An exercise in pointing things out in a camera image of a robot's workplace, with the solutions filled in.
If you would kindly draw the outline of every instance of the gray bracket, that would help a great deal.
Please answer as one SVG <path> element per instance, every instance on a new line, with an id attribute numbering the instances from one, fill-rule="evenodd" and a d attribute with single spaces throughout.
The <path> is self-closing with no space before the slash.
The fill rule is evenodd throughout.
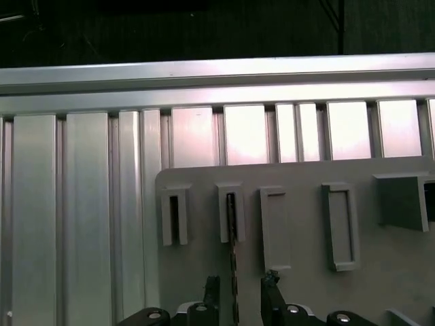
<path id="1" fill-rule="evenodd" d="M 281 186 L 261 187 L 261 221 L 265 272 L 289 270 L 290 235 L 288 234 L 287 190 Z"/>
<path id="2" fill-rule="evenodd" d="M 425 184 L 435 183 L 429 172 L 375 175 L 381 205 L 381 223 L 429 231 Z"/>
<path id="3" fill-rule="evenodd" d="M 324 183 L 324 221 L 329 267 L 336 272 L 360 267 L 360 239 L 354 188 L 348 183 Z"/>
<path id="4" fill-rule="evenodd" d="M 188 190 L 189 185 L 168 187 L 160 193 L 162 201 L 163 245 L 173 244 L 175 236 L 179 243 L 188 243 Z"/>

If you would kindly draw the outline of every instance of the metal slat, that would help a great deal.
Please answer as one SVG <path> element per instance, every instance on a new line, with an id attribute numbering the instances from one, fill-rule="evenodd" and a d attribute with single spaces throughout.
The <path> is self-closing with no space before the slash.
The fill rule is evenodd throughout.
<path id="1" fill-rule="evenodd" d="M 156 176 L 162 170 L 160 110 L 142 111 L 140 119 L 145 303 L 146 306 L 149 307 L 159 307 L 160 281 L 158 270 L 158 232 L 155 188 Z"/>
<path id="2" fill-rule="evenodd" d="M 365 102 L 327 103 L 332 160 L 370 158 Z"/>
<path id="3" fill-rule="evenodd" d="M 16 117 L 13 150 L 14 326 L 54 326 L 56 117 Z"/>
<path id="4" fill-rule="evenodd" d="M 112 325 L 106 113 L 67 116 L 66 324 Z"/>
<path id="5" fill-rule="evenodd" d="M 289 101 L 396 100 L 403 98 L 431 98 L 435 95 L 434 89 L 434 80 L 411 80 L 0 96 L 0 113 L 16 115 L 84 111 L 101 112 L 102 110 L 131 111 L 146 107 L 222 105 L 225 103 L 244 105 L 245 103 Z"/>
<path id="6" fill-rule="evenodd" d="M 13 123 L 0 117 L 1 165 L 1 320 L 12 324 L 12 131 Z"/>
<path id="7" fill-rule="evenodd" d="M 377 105 L 383 157 L 420 156 L 416 101 L 379 101 Z"/>
<path id="8" fill-rule="evenodd" d="M 276 105 L 279 162 L 297 162 L 295 116 L 293 104 Z"/>
<path id="9" fill-rule="evenodd" d="M 215 165 L 211 107 L 172 110 L 173 167 Z"/>
<path id="10" fill-rule="evenodd" d="M 267 163 L 264 106 L 225 106 L 227 165 Z"/>
<path id="11" fill-rule="evenodd" d="M 435 100 L 428 100 L 426 103 L 426 109 L 427 111 L 425 115 L 425 137 L 428 144 L 426 145 L 427 151 L 425 154 L 435 158 Z"/>
<path id="12" fill-rule="evenodd" d="M 319 127 L 314 103 L 304 103 L 295 107 L 296 138 L 301 162 L 319 161 Z"/>
<path id="13" fill-rule="evenodd" d="M 145 307 L 139 113 L 119 114 L 122 307 L 125 319 Z"/>

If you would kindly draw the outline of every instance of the rectangular slot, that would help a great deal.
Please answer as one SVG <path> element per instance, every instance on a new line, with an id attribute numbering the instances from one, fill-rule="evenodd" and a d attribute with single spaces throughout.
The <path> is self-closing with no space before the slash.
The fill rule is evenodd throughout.
<path id="1" fill-rule="evenodd" d="M 213 120 L 211 107 L 172 110 L 174 168 L 213 166 Z"/>
<path id="2" fill-rule="evenodd" d="M 227 165 L 268 162 L 263 105 L 225 106 Z"/>
<path id="3" fill-rule="evenodd" d="M 56 117 L 14 119 L 14 325 L 55 325 Z"/>
<path id="4" fill-rule="evenodd" d="M 322 185 L 328 265 L 335 272 L 360 267 L 358 218 L 353 188 L 347 183 Z"/>
<path id="5" fill-rule="evenodd" d="M 217 192 L 219 197 L 219 218 L 220 218 L 220 240 L 225 243 L 229 239 L 228 226 L 228 207 L 227 197 L 232 195 L 234 198 L 234 219 L 236 222 L 236 237 L 239 242 L 246 239 L 245 235 L 245 208 L 243 205 L 243 188 L 240 183 L 218 184 Z"/>
<path id="6" fill-rule="evenodd" d="M 260 188 L 265 270 L 284 271 L 290 264 L 290 217 L 283 187 Z"/>
<path id="7" fill-rule="evenodd" d="M 379 101 L 377 104 L 383 157 L 420 156 L 416 101 Z"/>
<path id="8" fill-rule="evenodd" d="M 276 110 L 279 162 L 297 162 L 294 106 L 292 104 L 278 104 Z"/>
<path id="9" fill-rule="evenodd" d="M 178 229 L 178 198 L 177 196 L 169 197 L 169 211 L 171 215 L 171 239 L 177 244 L 179 241 L 179 229 Z"/>
<path id="10" fill-rule="evenodd" d="M 327 103 L 332 160 L 370 158 L 365 102 Z"/>
<path id="11" fill-rule="evenodd" d="M 295 118 L 299 161 L 319 161 L 319 128 L 315 103 L 297 105 L 295 107 Z"/>
<path id="12" fill-rule="evenodd" d="M 188 243 L 188 189 L 190 186 L 162 190 L 162 237 L 163 245 L 171 246 L 177 240 Z"/>
<path id="13" fill-rule="evenodd" d="M 162 170 L 160 110 L 140 113 L 145 306 L 160 307 L 156 177 Z"/>
<path id="14" fill-rule="evenodd" d="M 118 130 L 119 143 L 117 150 L 114 143 L 112 153 L 117 156 L 119 164 L 119 188 L 114 192 L 114 197 L 118 198 L 114 199 L 119 201 L 119 216 L 115 218 L 120 226 L 117 264 L 122 275 L 122 291 L 119 291 L 122 315 L 118 315 L 118 319 L 122 320 L 145 306 L 139 113 L 120 112 Z M 114 133 L 113 139 L 116 140 L 117 136 Z"/>
<path id="15" fill-rule="evenodd" d="M 67 115 L 66 144 L 65 323 L 111 325 L 107 114 Z"/>

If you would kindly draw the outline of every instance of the gray panel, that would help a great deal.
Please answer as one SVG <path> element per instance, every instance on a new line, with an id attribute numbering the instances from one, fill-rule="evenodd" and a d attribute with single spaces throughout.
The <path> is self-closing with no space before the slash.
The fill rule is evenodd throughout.
<path id="1" fill-rule="evenodd" d="M 67 116 L 66 324 L 112 325 L 106 113 Z"/>
<path id="2" fill-rule="evenodd" d="M 332 159 L 370 158 L 366 103 L 328 103 L 327 112 Z"/>
<path id="3" fill-rule="evenodd" d="M 209 191 L 217 194 L 216 184 L 208 186 Z M 218 201 L 202 200 L 197 187 L 198 185 L 189 188 L 188 198 L 186 197 L 188 200 L 185 202 L 186 211 L 189 212 L 189 239 L 186 245 L 165 246 L 167 242 L 163 230 L 168 229 L 168 225 L 164 217 L 166 203 L 162 202 L 162 198 L 168 197 L 168 192 L 173 192 L 173 187 L 156 190 L 156 201 L 161 213 L 161 218 L 158 219 L 160 299 L 161 306 L 171 315 L 175 314 L 177 307 L 182 303 L 202 300 L 203 286 L 208 276 L 221 277 L 221 303 L 231 302 L 230 246 L 228 243 L 221 243 L 220 217 L 216 209 Z M 221 325 L 230 324 L 230 305 L 222 304 L 220 317 Z"/>
<path id="4" fill-rule="evenodd" d="M 335 310 L 350 310 L 382 324 L 387 308 L 395 307 L 419 321 L 433 306 L 435 280 L 427 271 L 435 269 L 432 254 L 435 233 L 423 235 L 421 232 L 380 226 L 381 210 L 378 206 L 377 182 L 373 175 L 428 170 L 435 171 L 435 165 L 432 159 L 425 157 L 186 168 L 162 171 L 157 176 L 156 187 L 159 191 L 170 185 L 192 183 L 190 194 L 194 199 L 190 200 L 190 205 L 194 210 L 190 218 L 202 224 L 203 232 L 210 232 L 208 223 L 211 222 L 204 224 L 204 220 L 207 220 L 205 215 L 208 218 L 212 216 L 215 224 L 213 230 L 218 232 L 219 217 L 210 210 L 218 202 L 214 185 L 236 180 L 242 183 L 244 209 L 249 219 L 246 219 L 246 241 L 236 244 L 241 325 L 261 325 L 260 311 L 252 308 L 260 307 L 259 282 L 264 276 L 258 188 L 279 186 L 287 189 L 289 222 L 281 224 L 279 234 L 286 233 L 292 247 L 280 242 L 270 250 L 291 251 L 292 268 L 281 273 L 279 283 L 284 299 L 309 306 L 321 319 Z M 340 275 L 331 273 L 327 267 L 322 221 L 321 184 L 336 182 L 353 185 L 363 264 L 359 269 Z M 342 196 L 338 201 L 344 206 Z M 349 221 L 351 216 L 352 213 L 338 217 Z M 210 251 L 210 248 L 220 242 L 220 235 L 207 238 L 184 246 L 190 248 L 191 254 L 201 261 L 201 265 L 209 264 L 209 257 L 195 253 L 202 250 L 216 253 L 219 250 L 219 247 L 214 247 L 214 251 Z M 192 258 L 185 257 L 183 260 L 190 264 L 189 259 Z M 206 272 L 210 271 L 195 270 L 194 276 L 189 274 L 189 277 L 201 278 Z M 229 306 L 231 300 L 224 298 L 223 307 Z"/>
<path id="5" fill-rule="evenodd" d="M 299 160 L 301 162 L 319 161 L 319 128 L 315 104 L 305 103 L 297 105 L 295 116 Z"/>
<path id="6" fill-rule="evenodd" d="M 284 272 L 291 268 L 288 200 L 283 187 L 260 188 L 265 272 Z"/>
<path id="7" fill-rule="evenodd" d="M 139 113 L 119 115 L 123 319 L 145 307 Z"/>
<path id="8" fill-rule="evenodd" d="M 383 157 L 420 156 L 417 104 L 409 101 L 378 102 Z"/>
<path id="9" fill-rule="evenodd" d="M 224 115 L 227 165 L 267 163 L 264 107 L 225 106 Z"/>
<path id="10" fill-rule="evenodd" d="M 278 104 L 277 134 L 280 163 L 297 162 L 298 148 L 296 145 L 296 120 L 293 104 Z"/>
<path id="11" fill-rule="evenodd" d="M 171 121 L 174 167 L 215 165 L 211 107 L 174 109 Z"/>
<path id="12" fill-rule="evenodd" d="M 162 170 L 159 110 L 141 112 L 141 158 L 145 303 L 149 307 L 159 307 L 160 287 L 155 192 L 156 175 Z"/>
<path id="13" fill-rule="evenodd" d="M 54 326 L 56 117 L 15 117 L 13 149 L 14 325 Z"/>
<path id="14" fill-rule="evenodd" d="M 335 272 L 360 267 L 360 239 L 355 190 L 348 183 L 324 183 L 322 187 L 328 265 Z"/>

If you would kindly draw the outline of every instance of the black wall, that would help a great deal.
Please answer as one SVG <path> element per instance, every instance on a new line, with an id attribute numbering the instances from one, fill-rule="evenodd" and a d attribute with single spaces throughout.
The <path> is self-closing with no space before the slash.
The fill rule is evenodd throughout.
<path id="1" fill-rule="evenodd" d="M 0 67 L 317 56 L 338 49 L 318 0 L 209 0 L 201 10 L 133 15 L 89 13 L 68 1 L 47 6 L 44 31 L 32 20 L 0 24 Z M 346 54 L 435 51 L 435 0 L 345 1 Z"/>

